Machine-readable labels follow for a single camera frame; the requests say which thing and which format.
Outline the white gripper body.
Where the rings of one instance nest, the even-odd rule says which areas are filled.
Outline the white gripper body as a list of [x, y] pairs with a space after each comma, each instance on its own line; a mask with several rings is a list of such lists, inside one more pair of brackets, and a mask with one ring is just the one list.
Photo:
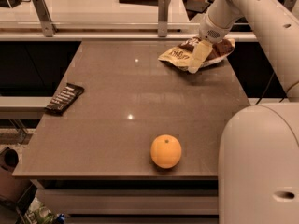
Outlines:
[[223, 40], [223, 38], [229, 33], [230, 29], [231, 26], [222, 27], [216, 24], [206, 14], [200, 21], [198, 34], [201, 40], [206, 40], [210, 43], [218, 43]]

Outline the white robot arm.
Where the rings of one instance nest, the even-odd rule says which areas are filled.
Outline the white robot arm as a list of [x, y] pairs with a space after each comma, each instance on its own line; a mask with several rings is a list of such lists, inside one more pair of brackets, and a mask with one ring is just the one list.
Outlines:
[[288, 100], [250, 105], [226, 124], [219, 224], [299, 224], [299, 20], [278, 0], [215, 0], [199, 36], [221, 41], [245, 18]]

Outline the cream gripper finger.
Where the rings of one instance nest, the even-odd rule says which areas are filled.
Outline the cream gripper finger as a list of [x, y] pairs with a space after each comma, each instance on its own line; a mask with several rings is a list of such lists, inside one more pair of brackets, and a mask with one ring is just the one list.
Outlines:
[[206, 58], [212, 50], [212, 44], [209, 41], [200, 41], [192, 52], [192, 57], [188, 66], [188, 71], [192, 74], [195, 74], [202, 66], [203, 62], [206, 60]]

